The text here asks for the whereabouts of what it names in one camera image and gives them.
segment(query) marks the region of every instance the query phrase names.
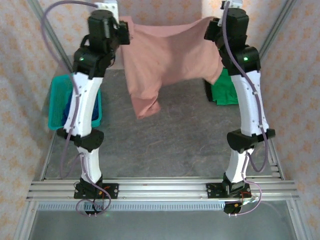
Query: patterned wallpaper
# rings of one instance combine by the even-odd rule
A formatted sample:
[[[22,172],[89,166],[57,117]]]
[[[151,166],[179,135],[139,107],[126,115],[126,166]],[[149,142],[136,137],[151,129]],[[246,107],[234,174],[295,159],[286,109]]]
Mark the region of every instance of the patterned wallpaper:
[[[39,0],[45,9],[57,0]],[[131,16],[143,25],[179,25],[201,17],[221,17],[221,0],[117,0],[120,16]],[[85,0],[95,3],[99,0]],[[285,0],[244,0],[243,9],[250,16],[248,44],[260,49]],[[87,18],[94,8],[78,4],[58,6],[49,15],[52,27],[68,55],[78,49],[88,34]]]
[[[320,236],[320,2],[299,0],[262,63],[261,89],[285,175]]]
[[[51,134],[47,94],[57,65],[26,0],[0,4],[0,239],[10,240]]]

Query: green cloth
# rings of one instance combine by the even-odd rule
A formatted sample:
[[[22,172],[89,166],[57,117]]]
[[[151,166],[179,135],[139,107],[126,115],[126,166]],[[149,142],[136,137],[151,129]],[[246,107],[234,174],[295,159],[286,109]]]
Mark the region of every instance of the green cloth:
[[[211,92],[217,105],[238,104],[237,92],[226,68],[222,70],[214,85],[211,85]]]

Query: pink towel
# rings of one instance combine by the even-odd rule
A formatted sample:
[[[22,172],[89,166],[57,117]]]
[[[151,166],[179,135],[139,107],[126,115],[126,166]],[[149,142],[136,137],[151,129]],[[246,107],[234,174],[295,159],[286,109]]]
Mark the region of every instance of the pink towel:
[[[162,86],[203,78],[214,84],[222,72],[216,45],[204,40],[212,17],[178,26],[145,26],[128,22],[131,42],[122,45],[128,92],[138,119],[157,113]]]

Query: plastic basket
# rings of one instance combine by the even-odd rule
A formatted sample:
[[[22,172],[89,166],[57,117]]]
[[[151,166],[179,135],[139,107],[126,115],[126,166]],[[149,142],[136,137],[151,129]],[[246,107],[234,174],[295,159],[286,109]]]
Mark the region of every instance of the plastic basket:
[[[51,130],[63,128],[63,112],[68,103],[68,98],[73,90],[72,82],[68,75],[57,76],[53,78],[51,84],[48,127]],[[100,126],[102,118],[101,90],[98,90],[98,118],[91,122],[91,126],[96,128]]]

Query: purple cable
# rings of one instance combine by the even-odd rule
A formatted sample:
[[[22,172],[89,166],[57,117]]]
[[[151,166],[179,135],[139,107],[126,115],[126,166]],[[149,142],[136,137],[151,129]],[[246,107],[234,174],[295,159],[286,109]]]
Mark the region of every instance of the purple cable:
[[[71,170],[66,174],[66,176],[63,176],[63,166],[64,166],[64,162],[65,162],[65,159],[66,159],[66,155],[67,155],[67,149],[68,149],[68,146],[69,146],[69,142],[70,142],[70,137],[71,137],[71,133],[72,133],[72,130],[74,129],[74,125],[75,125],[75,122],[76,122],[76,117],[77,117],[77,114],[78,114],[78,111],[79,111],[79,90],[78,90],[78,86],[75,82],[75,79],[74,79],[74,76],[71,72],[69,72],[67,66],[65,64],[63,64],[59,58],[56,56],[56,54],[54,53],[54,51],[51,49],[50,45],[49,45],[49,42],[48,42],[48,39],[47,39],[47,35],[45,33],[45,21],[48,21],[47,19],[47,15],[48,13],[55,7],[59,6],[59,5],[63,5],[63,4],[80,4],[80,5],[86,5],[86,6],[89,6],[89,7],[94,7],[94,8],[97,8],[98,6],[96,4],[92,4],[92,3],[87,3],[87,2],[83,2],[83,1],[75,1],[75,0],[63,0],[63,1],[57,1],[53,4],[51,4],[43,13],[43,16],[41,18],[41,34],[42,34],[42,38],[43,38],[43,41],[46,45],[46,48],[48,49],[48,51],[50,52],[51,56],[53,57],[53,59],[58,63],[58,65],[62,66],[64,68],[64,70],[67,72],[69,78],[71,79],[72,81],[72,85],[73,85],[73,89],[74,89],[74,93],[75,93],[75,110],[74,110],[74,114],[73,114],[73,117],[72,117],[72,120],[71,120],[71,124],[70,124],[70,129],[69,129],[69,133],[67,135],[67,138],[66,138],[66,142],[65,142],[65,145],[64,145],[64,149],[62,151],[62,155],[61,155],[61,160],[60,160],[60,177],[61,178],[66,178],[69,176],[69,174],[72,172],[72,170],[74,169],[75,167],[75,164],[74,162],[76,162],[78,160],[78,158],[76,157],[74,160],[73,160],[73,163],[72,163],[72,167],[71,167]]]
[[[77,204],[76,204],[76,207],[75,207],[75,210],[80,213],[82,216],[91,216],[91,215],[86,215],[86,214],[83,214],[81,213],[79,210],[78,210],[78,206],[81,202],[83,201],[88,201],[88,202],[91,202],[92,204],[94,204],[96,207],[102,209],[102,211],[100,211],[98,214],[95,213],[95,216],[97,215],[100,215],[100,214],[103,214],[110,206],[111,204],[111,196],[110,194],[102,189],[101,187],[99,187],[98,185],[96,185],[94,182],[92,182],[92,180],[90,179],[88,173],[87,173],[87,170],[83,164],[83,157],[84,157],[84,154],[83,153],[79,153],[76,158],[73,160],[72,162],[72,165],[71,165],[71,169],[70,171],[66,174],[66,176],[62,176],[62,172],[63,172],[63,165],[64,165],[64,161],[65,161],[65,158],[66,158],[66,155],[67,155],[67,149],[68,149],[68,145],[69,145],[69,142],[70,142],[70,137],[71,137],[71,133],[72,133],[72,130],[74,129],[74,125],[75,125],[75,121],[76,121],[76,116],[78,114],[78,111],[79,111],[79,90],[78,90],[78,87],[77,87],[77,84],[75,82],[75,79],[74,79],[74,76],[72,75],[71,72],[69,72],[68,68],[66,65],[62,64],[62,62],[59,60],[59,58],[55,55],[54,51],[51,49],[50,45],[49,45],[49,42],[48,42],[48,39],[47,39],[47,35],[45,33],[45,21],[48,21],[47,19],[47,15],[48,13],[53,9],[55,8],[56,6],[59,6],[59,5],[63,5],[63,4],[79,4],[79,5],[86,5],[86,6],[89,6],[89,7],[94,7],[94,8],[97,8],[98,6],[96,4],[92,4],[92,3],[87,3],[87,2],[83,2],[83,1],[76,1],[76,0],[63,0],[63,1],[58,1],[58,2],[55,2],[53,4],[51,4],[43,13],[43,16],[41,18],[41,34],[42,34],[42,38],[43,38],[43,41],[44,41],[44,44],[46,45],[49,53],[51,54],[52,58],[58,63],[58,65],[62,66],[64,68],[64,70],[67,72],[67,74],[69,75],[69,78],[71,79],[72,81],[72,85],[73,85],[73,89],[74,89],[74,92],[75,92],[75,110],[74,110],[74,114],[73,114],[73,118],[71,120],[71,124],[70,124],[70,130],[69,130],[69,133],[67,135],[67,138],[66,138],[66,142],[65,142],[65,146],[64,146],[64,149],[62,151],[62,156],[61,156],[61,160],[60,160],[60,177],[61,178],[66,178],[69,176],[69,174],[73,171],[74,167],[75,167],[75,163],[76,161],[78,160],[78,158],[80,158],[80,161],[81,161],[81,166],[82,166],[82,169],[83,169],[83,172],[86,176],[86,178],[89,180],[89,182],[94,186],[96,187],[97,189],[99,189],[100,191],[102,191],[108,198],[109,198],[109,204],[107,205],[106,208],[102,208],[101,206],[99,206],[98,204],[96,204],[95,202],[89,200],[89,199],[82,199],[80,200]]]
[[[247,165],[248,163],[248,158],[249,158],[249,155],[248,155],[248,152],[247,152],[247,155],[245,156],[245,160],[244,160],[244,164],[243,164],[243,167],[242,167],[242,171],[241,171],[241,177],[243,179],[243,181],[246,183],[246,184],[252,184],[252,185],[255,185],[258,190],[259,190],[259,200],[258,200],[258,203],[254,206],[254,208],[252,208],[251,210],[248,210],[246,212],[241,212],[241,213],[235,213],[235,214],[229,214],[229,216],[233,216],[233,217],[236,217],[236,216],[241,216],[241,215],[245,215],[245,214],[248,214],[248,213],[251,213],[252,211],[254,211],[261,203],[261,199],[262,199],[262,190],[261,190],[261,187],[253,182],[253,181],[248,181],[245,179],[245,166]]]
[[[223,12],[223,17],[222,17],[222,35],[223,35],[223,41],[225,44],[225,49],[231,59],[231,61],[233,62],[233,64],[236,66],[236,68],[240,71],[240,73],[244,76],[244,78],[247,80],[248,84],[251,86],[252,91],[254,93],[257,92],[257,89],[255,87],[255,85],[253,84],[253,82],[251,81],[251,79],[249,78],[249,76],[245,73],[245,71],[241,68],[241,66],[237,63],[237,60],[235,59],[235,57],[233,56],[229,43],[228,43],[228,37],[227,37],[227,14],[228,14],[228,8],[229,8],[230,2],[227,1],[226,5],[225,5],[225,10]],[[259,115],[259,126],[262,126],[260,128],[261,132],[262,132],[262,136],[263,136],[263,141],[264,141],[264,161],[262,164],[261,169],[258,169],[255,165],[255,163],[253,162],[251,155],[249,154],[249,160],[250,163],[253,167],[253,169],[258,172],[261,173],[265,170],[267,162],[268,162],[268,151],[269,151],[269,143],[267,140],[267,135],[265,133],[265,130],[263,128],[263,119],[262,119],[262,107],[261,107],[261,103],[260,103],[260,99],[258,94],[255,94],[255,100],[256,100],[256,104],[257,104],[257,108],[258,108],[258,115]]]

